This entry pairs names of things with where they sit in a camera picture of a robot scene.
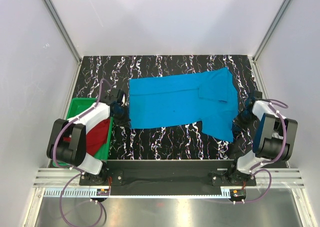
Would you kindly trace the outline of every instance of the purple tube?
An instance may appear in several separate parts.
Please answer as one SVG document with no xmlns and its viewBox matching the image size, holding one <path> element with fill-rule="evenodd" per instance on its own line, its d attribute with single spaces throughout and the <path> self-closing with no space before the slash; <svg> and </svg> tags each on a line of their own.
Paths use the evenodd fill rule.
<svg viewBox="0 0 320 227">
<path fill-rule="evenodd" d="M 108 80 L 102 78 L 101 81 L 100 81 L 100 87 L 99 87 L 99 94 L 98 94 L 98 98 L 96 100 L 96 103 L 94 105 L 94 107 L 97 107 L 97 105 L 99 104 L 99 101 L 100 101 L 100 98 L 101 98 L 101 94 L 102 94 L 102 85 L 103 85 L 103 82 L 106 82 L 108 84 L 108 86 L 111 88 L 111 84 L 108 82 Z M 83 112 L 81 115 L 79 115 L 79 118 L 82 118 L 83 116 L 85 116 L 86 114 L 90 113 L 92 110 L 94 110 L 95 108 L 94 107 L 91 107 L 89 109 L 87 109 L 85 112 Z M 72 125 L 74 122 L 76 122 L 78 119 L 75 118 L 73 120 L 71 120 L 70 122 L 68 122 L 63 128 L 62 130 L 60 131 L 60 133 L 58 134 L 55 142 L 54 142 L 54 145 L 53 145 L 53 150 L 52 150 L 52 159 L 53 159 L 53 162 L 56 164 L 57 167 L 59 168 L 69 168 L 71 167 L 71 165 L 68 165 L 68 166 L 61 166 L 60 164 L 58 164 L 58 161 L 57 161 L 57 147 L 58 147 L 58 143 L 59 143 L 59 140 L 61 139 L 62 135 L 64 134 L 64 132 L 67 130 L 67 128 Z M 73 166 L 73 168 L 77 171 L 80 171 L 80 172 L 83 172 L 83 170 L 81 170 L 80 168 L 76 167 L 76 166 Z M 60 198 L 59 198 L 59 209 L 60 209 L 60 214 L 61 214 L 61 217 L 62 219 L 64 220 L 65 223 L 67 223 L 69 226 L 71 227 L 78 227 L 72 223 L 70 223 L 67 218 L 66 218 L 66 215 L 69 214 L 69 212 L 66 213 L 66 215 L 64 214 L 63 210 L 62 210 L 62 197 L 65 193 L 65 190 L 67 188 L 67 186 L 77 177 L 79 177 L 81 175 L 81 173 L 77 174 L 76 176 L 72 177 L 67 183 L 66 185 L 63 187 L 62 191 L 61 191 L 61 194 L 60 194 Z M 103 212 L 105 213 L 105 218 L 107 219 L 107 211 L 105 209 L 105 207 L 100 203 L 100 202 L 97 202 L 100 206 L 100 216 L 98 218 L 98 220 L 93 224 L 93 225 L 90 225 L 88 227 L 95 227 L 99 221 L 101 220 L 102 218 L 102 214 Z"/>
<path fill-rule="evenodd" d="M 266 188 L 265 192 L 259 196 L 258 198 L 255 198 L 255 199 L 252 199 L 252 200 L 247 200 L 245 201 L 245 203 L 254 203 L 254 202 L 257 202 L 259 200 L 261 200 L 270 190 L 270 187 L 271 187 L 271 183 L 272 183 L 272 177 L 271 177 L 271 173 L 269 170 L 265 169 L 265 168 L 261 168 L 259 170 L 257 170 L 253 175 L 255 176 L 256 174 L 258 174 L 259 172 L 261 171 L 265 171 L 268 173 L 269 175 L 269 184 L 268 184 L 268 187 Z"/>
<path fill-rule="evenodd" d="M 281 121 L 281 125 L 282 125 L 282 131 L 283 131 L 283 140 L 282 140 L 282 146 L 281 146 L 281 150 L 279 152 L 279 154 L 272 160 L 265 160 L 265 161 L 262 161 L 263 164 L 272 164 L 274 162 L 277 162 L 283 152 L 285 151 L 285 147 L 286 147 L 286 142 L 287 142 L 287 130 L 286 130 L 286 124 L 285 124 L 285 120 L 284 118 L 282 117 L 282 115 L 280 113 L 277 112 L 277 110 L 271 105 L 273 104 L 272 102 L 269 103 L 269 108 L 279 117 L 280 121 Z M 253 165 L 251 168 L 250 168 L 250 171 L 254 170 L 256 167 L 258 167 L 260 165 L 260 163 L 256 163 L 255 165 Z"/>
<path fill-rule="evenodd" d="M 96 100 L 96 103 L 94 105 L 94 107 L 97 107 L 97 105 L 99 104 L 99 101 L 100 101 L 100 98 L 101 98 L 101 93 L 102 93 L 102 85 L 103 85 L 103 82 L 106 82 L 108 84 L 108 86 L 111 88 L 111 84 L 108 82 L 108 80 L 106 80 L 105 78 L 102 78 L 101 81 L 100 81 L 100 87 L 99 87 L 99 95 L 98 95 L 98 98 Z M 85 116 L 86 114 L 90 113 L 92 110 L 94 110 L 95 108 L 94 107 L 91 107 L 89 109 L 87 109 L 83 114 L 79 115 L 79 118 L 82 118 L 83 116 Z M 76 122 L 78 119 L 75 118 L 73 120 L 71 120 L 69 123 L 67 123 L 63 128 L 62 130 L 60 131 L 60 133 L 58 134 L 55 142 L 54 142 L 54 145 L 53 145 L 53 151 L 52 151 L 52 159 L 53 159 L 53 162 L 55 163 L 55 165 L 59 168 L 69 168 L 71 167 L 71 165 L 67 165 L 67 166 L 61 166 L 58 161 L 57 161 L 57 147 L 58 147 L 58 143 L 59 143 L 59 140 L 61 139 L 62 135 L 64 134 L 64 132 L 68 129 L 68 127 L 70 125 L 72 125 L 74 122 Z M 76 169 L 77 171 L 82 171 L 81 169 L 77 168 L 77 167 L 73 167 L 74 169 Z"/>
<path fill-rule="evenodd" d="M 72 177 L 72 178 L 65 184 L 65 186 L 63 187 L 63 189 L 62 189 L 62 191 L 61 191 L 60 197 L 59 197 L 59 210 L 60 210 L 61 217 L 62 217 L 62 219 L 64 220 L 64 222 L 67 223 L 67 224 L 68 224 L 69 226 L 71 226 L 71 227 L 78 227 L 78 226 L 70 223 L 70 222 L 67 220 L 67 218 L 66 218 L 66 216 L 65 216 L 65 214 L 64 214 L 64 212 L 63 212 L 63 210 L 62 210 L 62 197 L 63 197 L 63 195 L 64 195 L 64 193 L 65 193 L 65 190 L 66 190 L 67 186 L 68 186 L 75 178 L 79 177 L 80 175 L 81 175 L 81 173 L 78 173 L 77 175 L 75 175 L 74 177 Z M 98 203 L 99 206 L 100 206 L 100 216 L 99 216 L 98 220 L 97 220 L 94 224 L 92 224 L 92 225 L 90 225 L 90 226 L 88 226 L 88 227 L 95 227 L 95 226 L 100 222 L 100 220 L 101 220 L 101 218 L 102 218 L 103 212 L 104 212 L 104 213 L 107 213 L 105 207 L 104 207 L 100 202 L 97 202 L 97 203 Z"/>
<path fill-rule="evenodd" d="M 271 104 L 275 105 L 275 106 L 279 106 L 283 109 L 288 109 L 289 108 L 289 105 L 287 105 L 286 103 L 280 101 L 280 100 L 277 100 L 277 99 L 273 99 L 273 98 L 268 98 L 266 99 L 266 101 L 270 102 Z"/>
</svg>

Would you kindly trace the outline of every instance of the black marble surface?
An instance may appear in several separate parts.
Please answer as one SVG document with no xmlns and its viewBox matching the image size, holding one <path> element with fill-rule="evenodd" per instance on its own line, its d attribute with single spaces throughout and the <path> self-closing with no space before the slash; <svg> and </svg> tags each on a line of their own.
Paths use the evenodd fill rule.
<svg viewBox="0 0 320 227">
<path fill-rule="evenodd" d="M 223 67 L 228 67 L 233 75 L 240 111 L 248 94 L 257 88 L 246 55 L 85 56 L 73 97 L 96 98 L 101 78 L 128 94 L 131 78 L 191 74 Z M 201 122 L 154 129 L 114 126 L 109 159 L 233 159 L 251 150 L 256 125 L 234 134 L 233 143 L 203 134 Z"/>
</svg>

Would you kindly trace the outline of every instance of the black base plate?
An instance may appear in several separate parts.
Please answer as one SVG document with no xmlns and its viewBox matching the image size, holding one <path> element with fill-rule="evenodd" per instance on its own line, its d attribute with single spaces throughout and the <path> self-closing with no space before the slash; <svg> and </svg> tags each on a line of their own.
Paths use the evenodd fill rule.
<svg viewBox="0 0 320 227">
<path fill-rule="evenodd" d="M 108 172 L 107 179 L 105 181 L 95 181 L 93 178 L 89 178 L 85 175 L 85 178 L 80 178 L 80 186 L 108 186 L 108 178 L 111 177 L 111 186 L 121 186 L 123 183 L 124 172 L 120 169 L 113 169 Z"/>
<path fill-rule="evenodd" d="M 227 181 L 226 177 L 224 176 L 224 173 L 226 171 L 217 171 L 216 173 L 211 173 L 211 180 L 212 180 L 212 185 L 217 186 L 217 187 L 224 187 L 224 186 L 239 186 L 242 187 L 244 183 L 239 183 L 239 184 L 231 184 Z M 257 186 L 256 178 L 249 179 L 246 183 L 246 186 Z"/>
</svg>

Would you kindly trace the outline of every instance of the metal floor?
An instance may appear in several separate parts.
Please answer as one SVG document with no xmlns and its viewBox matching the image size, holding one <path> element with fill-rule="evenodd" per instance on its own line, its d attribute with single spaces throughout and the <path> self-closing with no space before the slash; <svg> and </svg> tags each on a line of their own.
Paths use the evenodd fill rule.
<svg viewBox="0 0 320 227">
<path fill-rule="evenodd" d="M 261 195 L 248 189 L 248 199 Z M 85 198 L 63 198 L 64 212 Z M 233 205 L 226 199 L 130 199 L 110 198 L 103 202 L 107 220 L 100 227 L 302 227 L 289 189 L 271 189 L 261 201 Z M 66 217 L 76 226 L 90 226 L 100 208 L 86 203 Z M 44 197 L 36 227 L 67 226 L 60 216 L 59 198 Z"/>
</svg>

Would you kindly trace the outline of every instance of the black metal bar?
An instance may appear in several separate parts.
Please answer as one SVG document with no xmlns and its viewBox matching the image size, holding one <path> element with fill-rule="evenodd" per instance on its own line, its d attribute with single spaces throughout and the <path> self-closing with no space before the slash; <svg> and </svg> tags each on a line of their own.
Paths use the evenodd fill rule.
<svg viewBox="0 0 320 227">
<path fill-rule="evenodd" d="M 112 186 L 113 196 L 220 195 L 212 173 L 227 169 L 233 160 L 108 160 L 109 171 L 122 170 L 121 186 Z M 266 165 L 286 168 L 284 161 Z"/>
</svg>

